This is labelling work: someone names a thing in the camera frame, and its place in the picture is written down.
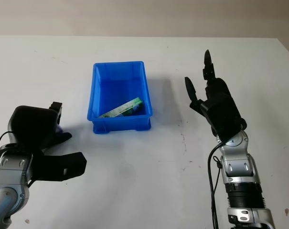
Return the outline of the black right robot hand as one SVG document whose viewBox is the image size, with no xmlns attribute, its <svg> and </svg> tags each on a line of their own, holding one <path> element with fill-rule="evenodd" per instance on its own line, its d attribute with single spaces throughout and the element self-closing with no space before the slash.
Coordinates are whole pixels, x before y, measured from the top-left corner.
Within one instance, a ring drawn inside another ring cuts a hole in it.
<svg viewBox="0 0 289 229">
<path fill-rule="evenodd" d="M 220 93 L 226 93 L 229 96 L 231 95 L 225 81 L 222 80 L 221 78 L 216 78 L 215 76 L 214 64 L 212 63 L 209 50 L 206 50 L 204 54 L 203 78 L 204 80 L 206 80 L 205 91 L 208 100 L 210 100 L 212 97 Z M 191 100 L 190 108 L 199 113 L 200 115 L 204 116 L 203 112 L 200 109 L 200 106 L 203 103 L 203 101 L 197 99 L 196 90 L 194 88 L 192 81 L 190 80 L 189 77 L 185 77 L 184 82 L 187 94 Z"/>
</svg>

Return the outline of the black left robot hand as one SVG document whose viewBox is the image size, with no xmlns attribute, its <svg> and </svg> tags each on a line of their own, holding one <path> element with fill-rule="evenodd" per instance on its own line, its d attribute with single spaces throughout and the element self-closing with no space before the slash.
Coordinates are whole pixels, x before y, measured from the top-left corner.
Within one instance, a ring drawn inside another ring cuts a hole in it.
<svg viewBox="0 0 289 229">
<path fill-rule="evenodd" d="M 49 108 L 18 106 L 8 124 L 10 143 L 45 150 L 61 144 L 72 134 L 60 127 L 62 103 L 52 102 Z"/>
</svg>

